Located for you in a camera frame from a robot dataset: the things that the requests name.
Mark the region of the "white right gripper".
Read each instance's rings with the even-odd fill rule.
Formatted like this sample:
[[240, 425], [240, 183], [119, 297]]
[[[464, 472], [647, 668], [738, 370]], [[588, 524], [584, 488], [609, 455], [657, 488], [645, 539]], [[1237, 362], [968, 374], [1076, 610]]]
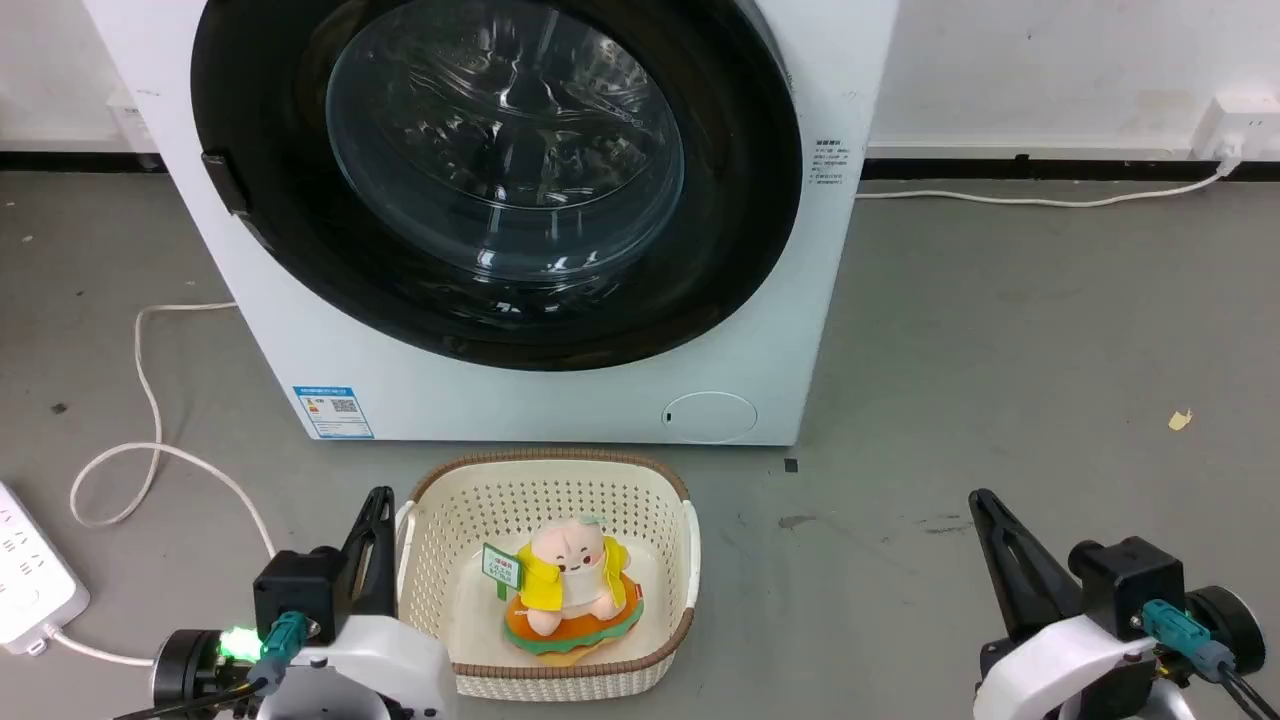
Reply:
[[991, 489], [968, 496], [1007, 638], [1021, 643], [988, 670], [974, 719], [1167, 719], [1156, 639], [1119, 639], [1082, 612], [1075, 578]]

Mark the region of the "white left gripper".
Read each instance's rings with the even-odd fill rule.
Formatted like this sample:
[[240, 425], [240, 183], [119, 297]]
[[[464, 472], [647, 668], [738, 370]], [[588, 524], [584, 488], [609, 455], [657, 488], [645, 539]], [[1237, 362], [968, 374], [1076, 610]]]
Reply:
[[438, 639], [396, 619], [396, 496], [367, 493], [342, 552], [351, 616], [328, 646], [306, 647], [259, 719], [457, 719], [454, 669]]

